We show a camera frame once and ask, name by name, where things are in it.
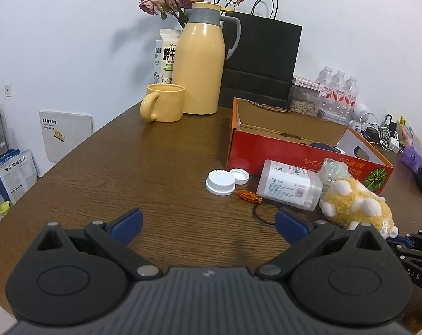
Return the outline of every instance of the clear food storage container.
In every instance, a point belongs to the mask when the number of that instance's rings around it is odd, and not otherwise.
[[[316,117],[321,105],[321,95],[322,85],[305,78],[293,77],[288,109]]]
[[[322,193],[316,172],[265,160],[256,194],[295,208],[313,211]]]

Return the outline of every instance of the barcode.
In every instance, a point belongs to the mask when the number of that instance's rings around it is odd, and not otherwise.
[[[305,192],[305,189],[297,188],[295,197],[302,198],[302,196],[304,195],[304,192]]]

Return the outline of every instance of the stuffed toy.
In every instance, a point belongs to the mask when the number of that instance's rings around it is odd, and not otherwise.
[[[321,199],[320,207],[329,220],[344,228],[353,230],[359,223],[369,222],[383,238],[398,235],[386,199],[353,178],[335,181]]]

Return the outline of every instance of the milk carton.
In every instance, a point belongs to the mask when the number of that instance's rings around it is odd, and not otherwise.
[[[160,29],[155,42],[154,83],[171,83],[180,30]]]

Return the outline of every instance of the white wall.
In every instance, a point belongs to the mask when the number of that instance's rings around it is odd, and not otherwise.
[[[143,97],[158,31],[176,24],[138,1],[0,0],[9,141],[32,150],[39,174],[52,167],[39,110],[90,114],[97,130]],[[356,75],[360,100],[379,117],[403,114],[422,141],[422,0],[279,0],[277,18],[303,26],[297,74],[315,78],[329,64]]]

